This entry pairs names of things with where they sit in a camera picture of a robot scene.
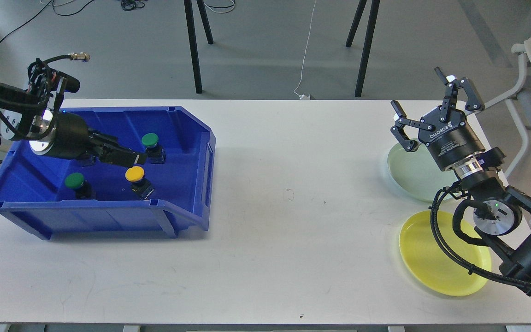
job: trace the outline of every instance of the yellow plate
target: yellow plate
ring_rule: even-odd
[[[452,230],[452,214],[438,212],[438,225],[446,243],[462,258],[491,271],[489,248],[467,244]],[[461,225],[464,233],[479,237],[466,221]],[[405,265],[419,281],[436,292],[448,296],[467,296],[480,290],[487,279],[454,263],[438,247],[430,227],[430,211],[409,217],[401,229],[399,247]]]

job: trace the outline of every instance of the white cable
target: white cable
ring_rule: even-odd
[[[302,76],[303,76],[303,71],[304,71],[304,59],[306,59],[306,50],[308,48],[308,40],[310,39],[310,28],[313,25],[314,7],[316,7],[316,5],[317,5],[317,0],[314,0],[313,12],[310,14],[310,24],[308,25],[308,37],[306,37],[306,46],[304,47],[303,66],[301,68],[301,80],[299,81],[299,84],[296,86],[294,90],[295,95],[297,95],[298,97],[300,97],[301,95],[299,95],[296,92],[296,90],[299,88],[299,86],[301,86],[301,83],[302,83]]]
[[[68,2],[65,2],[64,4],[60,4],[60,5],[57,5],[57,4],[54,4],[55,7],[61,7],[61,6],[65,6],[67,4],[70,4],[72,2],[75,2],[75,0],[69,0]],[[49,7],[52,7],[53,5],[52,4],[47,4],[46,2],[42,2],[42,0],[40,0],[40,3],[43,4],[43,5],[46,5],[46,6],[49,6]]]
[[[232,3],[232,7],[229,10],[224,11],[224,12],[217,12],[216,10],[214,10],[212,8],[212,6],[209,6],[207,4],[204,4],[204,6],[206,6],[208,9],[210,9],[212,12],[215,12],[215,13],[228,13],[228,12],[232,12],[232,10],[235,9],[235,1],[236,0],[229,0],[229,1]]]

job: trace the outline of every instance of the blue plastic bin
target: blue plastic bin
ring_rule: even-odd
[[[155,187],[139,200],[124,178],[126,168],[79,166],[75,160],[42,157],[26,141],[12,145],[0,167],[0,214],[41,239],[77,231],[164,231],[177,237],[190,225],[208,230],[215,136],[182,107],[93,107],[65,109],[118,143],[145,151],[141,137],[159,136],[165,164],[144,164]],[[83,173],[95,200],[76,200],[65,177]]]

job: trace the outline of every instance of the robotiq logo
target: robotiq logo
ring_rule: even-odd
[[[445,132],[449,128],[452,128],[452,122],[451,121],[449,121],[448,124],[446,126],[444,126],[443,128],[440,128],[440,129],[436,130],[436,132],[434,132],[434,134],[430,134],[430,138],[435,138],[436,136],[442,134],[443,132]]]

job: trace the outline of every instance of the green button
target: green button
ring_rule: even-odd
[[[145,147],[152,148],[157,143],[159,143],[159,137],[154,132],[150,132],[149,134],[143,136],[141,142],[143,143],[143,145],[145,145]]]
[[[84,181],[85,177],[83,176],[83,174],[72,173],[65,178],[65,185],[69,189],[79,189],[83,185]]]

